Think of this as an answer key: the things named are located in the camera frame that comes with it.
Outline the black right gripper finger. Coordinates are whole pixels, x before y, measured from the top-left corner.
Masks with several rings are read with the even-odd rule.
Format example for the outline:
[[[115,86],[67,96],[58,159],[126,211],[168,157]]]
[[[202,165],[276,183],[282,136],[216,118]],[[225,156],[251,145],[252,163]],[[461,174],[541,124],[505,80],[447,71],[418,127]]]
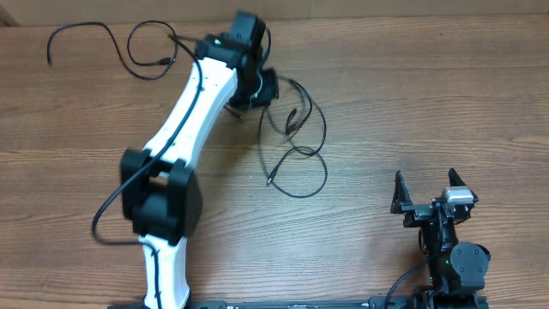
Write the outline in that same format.
[[[451,168],[449,170],[448,176],[450,186],[466,186],[465,182],[462,180],[462,178],[459,176],[454,168]]]
[[[405,180],[400,170],[395,173],[395,189],[390,206],[391,214],[405,214],[410,212],[413,202],[409,196]]]

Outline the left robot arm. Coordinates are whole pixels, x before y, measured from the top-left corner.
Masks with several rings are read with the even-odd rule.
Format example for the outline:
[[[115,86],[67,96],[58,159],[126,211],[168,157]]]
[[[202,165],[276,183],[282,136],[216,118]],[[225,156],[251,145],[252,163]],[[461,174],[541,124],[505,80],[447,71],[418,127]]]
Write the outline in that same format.
[[[146,263],[139,308],[190,306],[186,244],[202,213],[196,166],[225,106],[246,111],[278,97],[276,73],[264,68],[268,35],[258,16],[239,12],[228,32],[199,40],[189,80],[166,122],[143,150],[124,152],[122,209]]]

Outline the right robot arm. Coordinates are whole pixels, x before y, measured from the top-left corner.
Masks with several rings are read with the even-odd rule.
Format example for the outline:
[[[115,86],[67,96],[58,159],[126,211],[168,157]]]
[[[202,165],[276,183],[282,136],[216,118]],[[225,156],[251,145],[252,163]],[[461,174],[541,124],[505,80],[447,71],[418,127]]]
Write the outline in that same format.
[[[455,169],[448,172],[449,186],[428,204],[412,202],[400,171],[395,173],[395,189],[390,213],[403,215],[403,226],[419,229],[419,248],[425,261],[402,275],[383,301],[385,308],[487,308],[485,297],[477,293],[485,287],[491,253],[482,245],[461,242],[455,227],[471,217],[479,201]],[[405,300],[392,298],[396,288],[417,271],[427,268],[429,286],[416,288]]]

